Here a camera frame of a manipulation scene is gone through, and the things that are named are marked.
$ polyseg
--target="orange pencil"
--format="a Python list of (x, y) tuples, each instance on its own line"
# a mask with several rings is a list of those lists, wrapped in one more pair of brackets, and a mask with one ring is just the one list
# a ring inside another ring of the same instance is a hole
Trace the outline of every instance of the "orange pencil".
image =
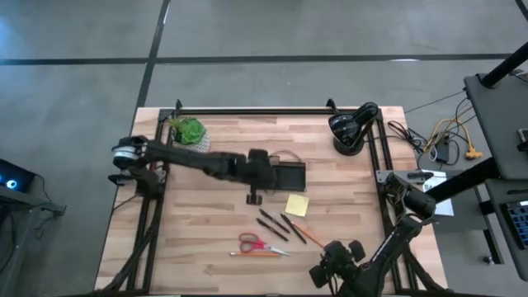
[(280, 257), (274, 252), (230, 252), (231, 257)]
[(302, 232), (302, 234), (306, 235), (307, 238), (310, 238), (312, 239), (312, 241), (314, 243), (316, 243), (317, 245), (319, 245), (321, 248), (324, 248), (324, 246), (317, 240), (315, 239), (315, 237), (310, 234), (308, 231), (304, 230), (303, 228), (301, 228), (299, 225), (297, 225), (296, 223), (294, 222), (291, 222), (300, 232)]

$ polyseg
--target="sticky note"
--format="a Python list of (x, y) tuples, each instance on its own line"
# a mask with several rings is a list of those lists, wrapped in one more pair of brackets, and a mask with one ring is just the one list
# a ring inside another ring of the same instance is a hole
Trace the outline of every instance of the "sticky note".
[(292, 215), (305, 216), (308, 209), (309, 198), (290, 194), (286, 203), (285, 212)]

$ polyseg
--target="concrete floor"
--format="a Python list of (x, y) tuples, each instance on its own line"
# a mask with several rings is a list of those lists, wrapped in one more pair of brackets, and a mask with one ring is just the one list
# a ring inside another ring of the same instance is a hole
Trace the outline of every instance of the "concrete floor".
[[(149, 55), (162, 0), (3, 0), (0, 59)], [(528, 40), (528, 22), (504, 0), (173, 0), (160, 57), (288, 54), (493, 54)], [(321, 106), (374, 101), (405, 109), (458, 92), (464, 76), (499, 60), (157, 65), (146, 106)], [(0, 158), (46, 177), (68, 205), (28, 255), (19, 296), (88, 292), (97, 273), (116, 188), (111, 146), (130, 132), (144, 65), (0, 66)], [(408, 114), (429, 134), (457, 97)], [(489, 150), (479, 123), (475, 146)], [(461, 160), (453, 168), (472, 166)], [(435, 168), (435, 164), (423, 163)], [(481, 233), (437, 232), (451, 289), (525, 296), (507, 264), (486, 266)]]

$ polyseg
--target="black marker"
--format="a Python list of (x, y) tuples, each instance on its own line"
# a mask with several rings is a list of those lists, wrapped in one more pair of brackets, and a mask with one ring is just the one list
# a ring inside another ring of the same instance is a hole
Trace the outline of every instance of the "black marker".
[(297, 234), (297, 236), (299, 236), (299, 239), (304, 243), (306, 244), (306, 239), (304, 239), (303, 235), (301, 235), (299, 233), (299, 231), (297, 231), (297, 228), (291, 223), (290, 219), (288, 219), (287, 216), (283, 215), (283, 214), (280, 214), (281, 218), (288, 224), (288, 226), (290, 226), (290, 228), (292, 230), (294, 230), (295, 234)]
[(277, 222), (276, 219), (273, 219), (273, 217), (270, 214), (268, 214), (266, 211), (264, 211), (262, 209), (259, 209), (258, 211), (260, 211), (262, 215), (264, 215), (265, 217), (270, 219), (271, 222), (275, 223), (277, 226), (279, 226), (281, 229), (283, 229), (284, 232), (290, 233), (290, 231), (285, 226), (283, 226), (281, 223)]
[(272, 231), (276, 236), (280, 237), (280, 239), (284, 241), (288, 241), (288, 238), (286, 238), (284, 235), (280, 234), (277, 230), (273, 229), (269, 224), (266, 224), (263, 220), (257, 218), (257, 222), (263, 226), (266, 227), (266, 229)]

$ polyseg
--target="paper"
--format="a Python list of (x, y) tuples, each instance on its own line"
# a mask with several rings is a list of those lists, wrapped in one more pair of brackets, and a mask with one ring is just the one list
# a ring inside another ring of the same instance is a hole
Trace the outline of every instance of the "paper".
[[(442, 182), (445, 182), (447, 180), (446, 173), (445, 172), (436, 172), (431, 170), (422, 170), (423, 172), (431, 172), (434, 174), (433, 177), (426, 180), (426, 182), (423, 183), (422, 190), (424, 192), (429, 191), (430, 189), (434, 188), (435, 186), (440, 185)], [(453, 211), (453, 205), (451, 204), (451, 198), (442, 201), (441, 203), (436, 205), (435, 215), (449, 215), (454, 216), (455, 212)]]
[(288, 197), (288, 203), (286, 203), (285, 212), (291, 215), (305, 216), (306, 210), (308, 209), (309, 198), (290, 194)]

